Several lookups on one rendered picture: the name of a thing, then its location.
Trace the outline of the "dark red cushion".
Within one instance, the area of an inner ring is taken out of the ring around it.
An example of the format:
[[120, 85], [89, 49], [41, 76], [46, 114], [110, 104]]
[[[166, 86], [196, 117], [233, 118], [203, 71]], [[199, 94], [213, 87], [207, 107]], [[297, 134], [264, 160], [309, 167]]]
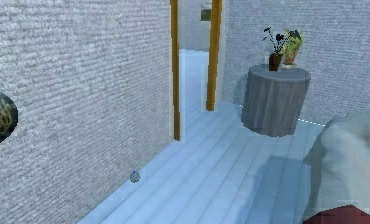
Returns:
[[370, 215], [353, 205], [321, 211], [302, 224], [370, 224]]

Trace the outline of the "grey round side table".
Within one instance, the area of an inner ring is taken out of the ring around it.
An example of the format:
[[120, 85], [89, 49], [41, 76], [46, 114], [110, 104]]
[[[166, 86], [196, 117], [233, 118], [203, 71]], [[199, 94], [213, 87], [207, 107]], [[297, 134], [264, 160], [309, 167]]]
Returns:
[[243, 126], [260, 135], [293, 135], [311, 74], [301, 68], [270, 71], [268, 64], [249, 68], [242, 106]]

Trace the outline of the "dark plant in brown pot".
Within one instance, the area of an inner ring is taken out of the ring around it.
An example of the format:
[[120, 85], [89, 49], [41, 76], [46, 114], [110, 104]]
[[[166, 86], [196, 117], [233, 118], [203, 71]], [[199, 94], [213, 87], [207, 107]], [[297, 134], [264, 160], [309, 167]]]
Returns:
[[270, 27], [265, 28], [264, 32], [268, 34], [267, 38], [273, 45], [273, 52], [269, 56], [269, 70], [277, 72], [283, 57], [282, 48], [287, 38], [282, 34], [273, 35]]

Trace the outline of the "green yellow potted plant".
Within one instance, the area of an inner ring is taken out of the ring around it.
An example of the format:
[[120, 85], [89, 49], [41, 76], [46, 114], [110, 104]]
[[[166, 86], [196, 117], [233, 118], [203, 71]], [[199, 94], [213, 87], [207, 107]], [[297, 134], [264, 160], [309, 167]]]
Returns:
[[284, 62], [282, 67], [285, 69], [293, 69], [296, 67], [294, 63], [298, 51], [303, 44], [303, 37], [297, 30], [285, 30], [286, 41], [282, 47]]

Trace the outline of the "brown wooden door frame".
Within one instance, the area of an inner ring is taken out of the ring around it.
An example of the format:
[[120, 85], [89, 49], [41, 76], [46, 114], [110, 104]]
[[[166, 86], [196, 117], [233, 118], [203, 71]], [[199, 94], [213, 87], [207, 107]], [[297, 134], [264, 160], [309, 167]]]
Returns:
[[[178, 0], [170, 2], [170, 31], [171, 31], [171, 62], [172, 62], [172, 102], [173, 102], [173, 137], [181, 140], [181, 113], [180, 113], [180, 74], [179, 74], [179, 35], [178, 35]], [[216, 88], [218, 73], [218, 53], [220, 39], [222, 0], [212, 0], [211, 28], [209, 44], [209, 64], [207, 82], [207, 100], [205, 103], [208, 111], [213, 111], [216, 104]]]

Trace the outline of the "dark framed wall picture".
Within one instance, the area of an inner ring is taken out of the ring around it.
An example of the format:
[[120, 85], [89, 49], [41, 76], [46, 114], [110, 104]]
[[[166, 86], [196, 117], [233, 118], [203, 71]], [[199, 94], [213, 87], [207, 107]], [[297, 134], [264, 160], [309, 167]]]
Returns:
[[211, 2], [202, 3], [200, 6], [200, 20], [210, 21], [211, 14], [212, 14], [212, 3]]

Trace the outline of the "round dark wall picture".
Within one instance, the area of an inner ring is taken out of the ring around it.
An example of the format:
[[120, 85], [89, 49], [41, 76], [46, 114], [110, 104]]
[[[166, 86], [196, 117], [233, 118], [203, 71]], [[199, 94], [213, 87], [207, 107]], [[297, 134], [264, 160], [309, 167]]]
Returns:
[[0, 143], [8, 138], [18, 123], [18, 109], [15, 103], [0, 92]]

